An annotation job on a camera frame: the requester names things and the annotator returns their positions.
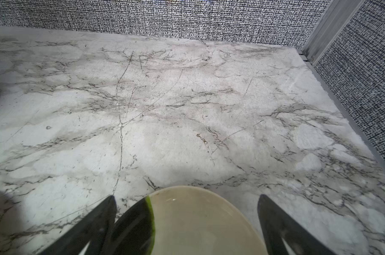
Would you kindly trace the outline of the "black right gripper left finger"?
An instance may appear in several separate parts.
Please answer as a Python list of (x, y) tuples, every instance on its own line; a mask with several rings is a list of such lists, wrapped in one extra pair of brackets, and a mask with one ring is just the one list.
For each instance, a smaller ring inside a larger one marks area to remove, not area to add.
[(110, 195), (41, 254), (78, 255), (83, 250), (86, 255), (104, 254), (109, 244), (116, 212), (115, 197)]

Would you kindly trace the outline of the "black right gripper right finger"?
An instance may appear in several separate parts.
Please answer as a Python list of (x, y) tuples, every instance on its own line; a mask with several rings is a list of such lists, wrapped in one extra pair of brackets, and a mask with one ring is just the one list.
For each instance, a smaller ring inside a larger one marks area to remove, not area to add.
[(287, 255), (286, 244), (296, 255), (334, 254), (267, 195), (260, 195), (257, 212), (269, 255)]

